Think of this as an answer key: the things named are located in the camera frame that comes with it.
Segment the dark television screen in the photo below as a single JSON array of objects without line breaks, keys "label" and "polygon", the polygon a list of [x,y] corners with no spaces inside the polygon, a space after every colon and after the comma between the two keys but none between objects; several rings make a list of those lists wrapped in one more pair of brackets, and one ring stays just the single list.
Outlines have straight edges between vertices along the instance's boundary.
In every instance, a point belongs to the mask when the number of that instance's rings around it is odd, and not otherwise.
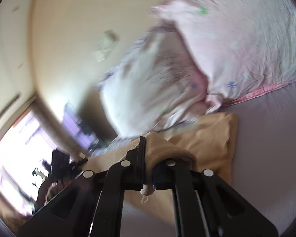
[{"label": "dark television screen", "polygon": [[82,120],[69,102],[65,104],[61,124],[73,140],[89,154],[92,154],[97,149],[107,147],[106,143]]}]

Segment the lavender bed sheet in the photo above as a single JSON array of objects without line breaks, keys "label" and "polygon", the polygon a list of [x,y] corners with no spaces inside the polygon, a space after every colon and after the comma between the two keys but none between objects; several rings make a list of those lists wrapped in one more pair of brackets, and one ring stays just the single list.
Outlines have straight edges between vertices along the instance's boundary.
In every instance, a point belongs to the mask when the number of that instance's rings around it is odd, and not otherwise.
[{"label": "lavender bed sheet", "polygon": [[231,183],[283,236],[296,236],[296,82],[223,108],[238,115]]}]

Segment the tan long-sleeve shirt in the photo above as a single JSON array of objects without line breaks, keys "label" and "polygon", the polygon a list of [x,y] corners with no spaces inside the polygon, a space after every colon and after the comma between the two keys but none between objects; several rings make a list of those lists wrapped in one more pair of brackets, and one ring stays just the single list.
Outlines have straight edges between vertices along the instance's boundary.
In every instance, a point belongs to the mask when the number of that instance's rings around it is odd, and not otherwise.
[{"label": "tan long-sleeve shirt", "polygon": [[[151,177],[152,169],[159,162],[181,158],[188,162],[190,169],[197,172],[210,169],[230,183],[237,128],[237,114],[219,112],[200,116],[196,122],[176,130],[145,134],[146,176]],[[153,190],[150,179],[140,192],[127,191],[126,201],[151,216],[174,223],[171,191]]]}]

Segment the pink floral pillow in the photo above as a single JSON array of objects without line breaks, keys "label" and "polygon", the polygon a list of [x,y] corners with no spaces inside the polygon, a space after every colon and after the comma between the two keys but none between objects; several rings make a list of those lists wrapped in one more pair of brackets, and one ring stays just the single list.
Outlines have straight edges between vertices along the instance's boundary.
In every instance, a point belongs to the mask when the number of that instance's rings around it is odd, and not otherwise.
[{"label": "pink floral pillow", "polygon": [[208,92],[225,105],[296,81],[292,0],[169,0],[151,13],[176,27]]}]

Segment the wall switch plate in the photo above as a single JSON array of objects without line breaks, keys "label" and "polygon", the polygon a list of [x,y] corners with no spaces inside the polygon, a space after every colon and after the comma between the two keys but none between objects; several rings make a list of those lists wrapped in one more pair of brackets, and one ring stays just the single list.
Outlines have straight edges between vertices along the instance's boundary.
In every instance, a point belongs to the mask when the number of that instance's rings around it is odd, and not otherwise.
[{"label": "wall switch plate", "polygon": [[119,36],[116,32],[109,30],[103,33],[103,36],[98,40],[95,50],[93,52],[97,62],[106,60],[117,43],[119,42]]}]

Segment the white floral pillow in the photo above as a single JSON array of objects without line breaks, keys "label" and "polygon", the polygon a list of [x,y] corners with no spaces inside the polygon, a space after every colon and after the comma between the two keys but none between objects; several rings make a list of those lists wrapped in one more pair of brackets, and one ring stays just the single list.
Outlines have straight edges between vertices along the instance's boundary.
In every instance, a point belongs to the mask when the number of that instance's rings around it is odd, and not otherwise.
[{"label": "white floral pillow", "polygon": [[122,137],[163,131],[209,108],[207,78],[169,24],[153,27],[136,41],[98,89],[106,118]]}]

